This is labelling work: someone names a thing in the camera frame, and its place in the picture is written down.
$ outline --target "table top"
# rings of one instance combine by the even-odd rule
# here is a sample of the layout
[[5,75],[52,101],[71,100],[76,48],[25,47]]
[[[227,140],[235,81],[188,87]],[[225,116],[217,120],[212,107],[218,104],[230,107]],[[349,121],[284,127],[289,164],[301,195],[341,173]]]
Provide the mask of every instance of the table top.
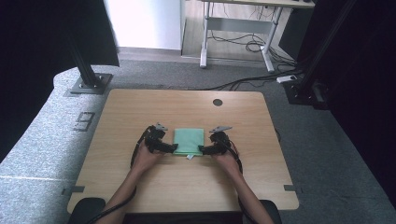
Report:
[[[220,99],[222,105],[213,104]],[[173,143],[175,128],[202,128],[205,146],[209,131],[226,131],[240,153],[244,177],[259,199],[273,201],[278,209],[299,206],[265,100],[251,91],[113,90],[109,94],[72,194],[71,213],[82,198],[108,201],[129,171],[135,143],[142,132],[160,122],[167,127],[163,141]],[[230,180],[210,156],[165,155],[145,173],[128,205],[129,213],[238,211]]]
[[299,7],[299,8],[313,8],[315,3],[309,3],[303,0],[201,0],[203,2],[226,3],[226,4],[241,4],[241,5],[256,5],[268,7]]

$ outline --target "forearm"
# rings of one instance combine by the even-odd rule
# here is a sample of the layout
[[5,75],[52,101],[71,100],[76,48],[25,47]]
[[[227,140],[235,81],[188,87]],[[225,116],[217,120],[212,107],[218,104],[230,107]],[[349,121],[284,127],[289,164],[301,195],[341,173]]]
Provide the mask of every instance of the forearm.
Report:
[[245,178],[239,172],[233,172],[228,174],[233,182],[233,186],[238,193],[238,197],[241,200],[250,216],[258,223],[273,224],[274,222],[268,215],[262,203],[259,201],[254,192],[250,189]]
[[[125,201],[131,194],[134,192],[134,188],[136,187],[137,181],[139,180],[140,176],[143,172],[139,171],[138,169],[132,169],[128,175],[126,176],[125,180],[122,182],[120,187],[114,193],[113,197],[108,201],[106,204],[104,211],[107,209],[122,203]],[[96,224],[102,223],[122,223],[123,218],[125,216],[127,209],[127,205],[115,210],[114,212],[110,213],[109,215],[99,219]]]

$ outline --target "desk leg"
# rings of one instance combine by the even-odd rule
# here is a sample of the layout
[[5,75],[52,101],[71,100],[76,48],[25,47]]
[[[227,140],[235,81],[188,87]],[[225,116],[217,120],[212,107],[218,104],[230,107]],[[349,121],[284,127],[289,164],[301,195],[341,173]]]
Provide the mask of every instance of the desk leg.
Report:
[[268,54],[268,50],[271,47],[271,42],[272,42],[272,40],[274,38],[275,30],[276,30],[277,24],[279,22],[280,13],[282,13],[282,9],[283,9],[283,7],[277,7],[276,8],[275,17],[273,19],[273,25],[271,26],[270,34],[268,35],[267,41],[265,43],[265,46],[261,47],[261,49],[262,49],[262,57],[264,58],[265,65],[267,65],[267,70],[268,70],[269,73],[274,73],[275,72],[274,67],[272,65],[272,62],[271,62],[271,59],[270,59],[270,56]]
[[207,23],[209,20],[209,8],[210,3],[205,2],[205,15],[204,15],[204,41],[201,46],[201,61],[200,67],[206,68],[206,58],[207,58]]

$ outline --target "folded green towel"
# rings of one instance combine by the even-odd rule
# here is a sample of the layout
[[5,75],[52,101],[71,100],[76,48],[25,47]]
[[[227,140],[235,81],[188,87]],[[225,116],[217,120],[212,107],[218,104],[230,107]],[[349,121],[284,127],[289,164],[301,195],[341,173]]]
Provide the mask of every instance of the folded green towel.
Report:
[[204,129],[175,129],[174,144],[178,144],[175,155],[202,156],[198,146],[204,145]]

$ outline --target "person's arm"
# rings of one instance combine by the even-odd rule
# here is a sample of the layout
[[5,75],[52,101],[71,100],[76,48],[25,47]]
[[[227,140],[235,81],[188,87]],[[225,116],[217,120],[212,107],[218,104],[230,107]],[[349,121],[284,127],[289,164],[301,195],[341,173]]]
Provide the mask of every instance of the person's arm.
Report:
[[268,212],[265,210],[264,206],[262,206],[262,203],[250,189],[248,183],[245,181],[245,178],[239,171],[238,164],[233,158],[231,152],[227,151],[223,155],[212,155],[212,158],[220,165],[221,169],[231,179],[233,187],[238,193],[242,205],[244,205],[250,216],[258,223],[274,224],[273,220],[268,215]]
[[[150,153],[144,142],[145,141],[143,141],[139,146],[138,152],[134,159],[134,165],[132,166],[128,175],[125,177],[125,180],[114,193],[113,197],[111,197],[111,199],[106,204],[105,208],[103,209],[104,211],[113,207],[114,205],[122,203],[124,200],[130,197],[134,191],[134,188],[136,187],[137,182],[140,179],[140,176],[149,168],[151,168],[157,162],[157,160],[163,156],[163,153],[156,151],[154,151],[154,153]],[[124,205],[109,215],[102,217],[96,222],[96,224],[122,223],[127,207],[128,205]]]

